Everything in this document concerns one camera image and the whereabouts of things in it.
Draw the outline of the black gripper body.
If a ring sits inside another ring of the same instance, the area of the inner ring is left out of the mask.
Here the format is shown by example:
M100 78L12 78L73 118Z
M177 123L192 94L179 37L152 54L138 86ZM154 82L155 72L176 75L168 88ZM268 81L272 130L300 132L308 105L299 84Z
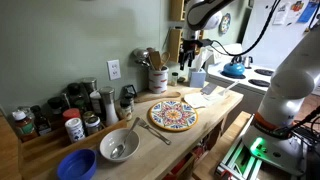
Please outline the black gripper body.
M179 57L193 59L196 48L201 46L202 42L200 40L184 40L180 47Z

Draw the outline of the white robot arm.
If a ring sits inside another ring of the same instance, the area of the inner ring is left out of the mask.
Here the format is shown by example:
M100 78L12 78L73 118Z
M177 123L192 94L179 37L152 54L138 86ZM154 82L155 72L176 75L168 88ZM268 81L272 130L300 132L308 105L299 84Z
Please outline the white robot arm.
M320 81L320 28L309 31L277 67L250 126L242 136L250 154L285 172L307 170L307 144L295 135L294 117Z

